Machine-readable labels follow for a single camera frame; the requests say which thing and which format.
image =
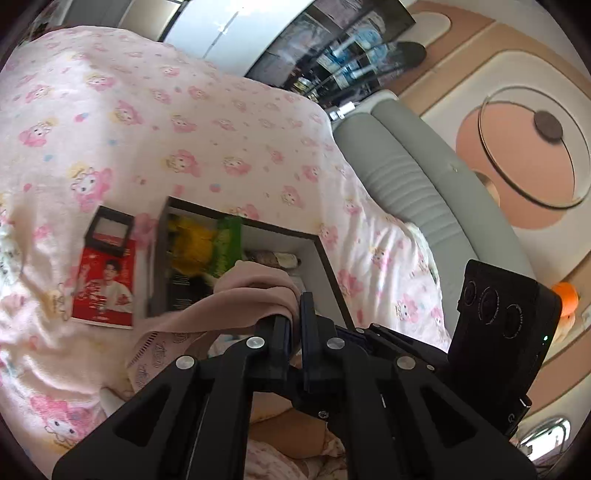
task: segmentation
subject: small black frame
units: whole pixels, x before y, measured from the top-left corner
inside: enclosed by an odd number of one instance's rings
[[[125,236],[121,245],[112,245],[94,237],[96,226],[99,224],[101,218],[121,223],[126,226]],[[92,222],[86,231],[85,246],[109,255],[114,255],[115,257],[123,257],[133,227],[133,215],[128,215],[127,213],[119,212],[118,210],[113,210],[112,208],[101,205],[96,211],[95,217],[92,219]]]

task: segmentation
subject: hand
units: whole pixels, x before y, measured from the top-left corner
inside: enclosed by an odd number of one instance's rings
[[[116,305],[127,305],[128,303],[130,303],[130,301],[127,295],[119,295]]]

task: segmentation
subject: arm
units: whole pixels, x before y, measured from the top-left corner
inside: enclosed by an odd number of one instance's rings
[[[134,312],[134,297],[129,289],[122,283],[118,284],[117,299],[115,300],[115,305],[113,308],[111,308],[111,310],[125,313]]]

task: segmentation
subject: bed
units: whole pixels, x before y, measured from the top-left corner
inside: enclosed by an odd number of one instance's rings
[[[449,347],[425,237],[376,204],[326,114],[299,96],[127,31],[76,27],[8,59],[0,129],[1,216],[23,257],[0,295],[0,413],[47,476],[104,420],[101,387],[132,394],[127,332],[69,321],[83,236],[101,204],[136,217],[136,278],[173,195],[319,235],[357,326]],[[135,304],[140,319],[145,301]]]

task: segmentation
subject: man's photo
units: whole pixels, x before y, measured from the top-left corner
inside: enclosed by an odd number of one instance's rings
[[[133,313],[133,296],[129,289],[116,279],[121,274],[119,260],[107,260],[102,270],[102,278],[87,281],[86,276],[90,265],[80,269],[78,280],[78,294],[88,297],[91,303],[98,306],[98,310],[113,310],[115,312]]]

